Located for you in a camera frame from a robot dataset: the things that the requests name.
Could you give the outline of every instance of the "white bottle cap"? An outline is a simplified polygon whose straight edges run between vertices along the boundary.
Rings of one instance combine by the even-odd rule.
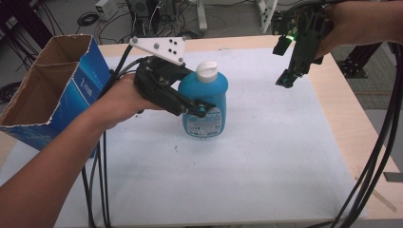
[[[214,61],[204,61],[196,68],[198,80],[202,83],[214,82],[217,78],[217,63]]]

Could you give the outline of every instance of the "wooden table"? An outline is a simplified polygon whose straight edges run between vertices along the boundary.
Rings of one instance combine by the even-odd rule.
[[[221,48],[272,48],[277,43],[275,36],[251,36],[235,38],[200,39],[186,41],[186,51],[217,50]],[[126,45],[100,46],[105,57],[118,56]],[[135,48],[132,54],[144,54]],[[342,158],[354,179],[359,177],[368,160],[377,134],[361,108],[354,93],[334,59],[327,55],[320,66],[312,65],[309,78],[314,92],[333,131]],[[0,133],[0,165],[3,163],[15,139]],[[385,171],[398,172],[392,160]],[[386,182],[382,176],[367,203],[367,219],[403,219],[402,183]]]

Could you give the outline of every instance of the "cardboard box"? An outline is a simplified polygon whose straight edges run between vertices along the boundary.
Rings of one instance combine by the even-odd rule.
[[[0,130],[40,150],[96,101],[108,78],[90,35],[53,37],[0,116]]]

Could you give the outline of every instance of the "bottle label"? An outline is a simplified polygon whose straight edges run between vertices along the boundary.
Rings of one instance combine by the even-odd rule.
[[[221,111],[214,107],[205,117],[187,119],[187,132],[196,137],[213,137],[221,133]]]

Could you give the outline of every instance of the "blue bottle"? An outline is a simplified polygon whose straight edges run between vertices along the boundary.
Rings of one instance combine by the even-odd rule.
[[[195,137],[207,138],[220,135],[225,126],[227,79],[218,72],[217,63],[205,61],[196,72],[184,77],[178,91],[191,100],[201,100],[215,105],[203,118],[182,115],[184,131]]]

